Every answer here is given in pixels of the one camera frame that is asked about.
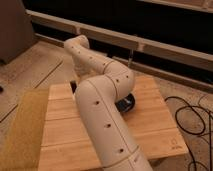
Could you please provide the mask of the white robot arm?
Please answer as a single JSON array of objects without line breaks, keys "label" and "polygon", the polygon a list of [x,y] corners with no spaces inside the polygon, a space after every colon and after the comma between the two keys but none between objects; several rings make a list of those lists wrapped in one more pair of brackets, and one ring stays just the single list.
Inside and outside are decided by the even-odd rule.
[{"label": "white robot arm", "polygon": [[134,88],[132,70],[90,50],[84,35],[66,40],[64,49],[73,57],[79,74],[91,69],[97,72],[80,82],[75,101],[103,170],[153,171],[116,108],[116,102]]}]

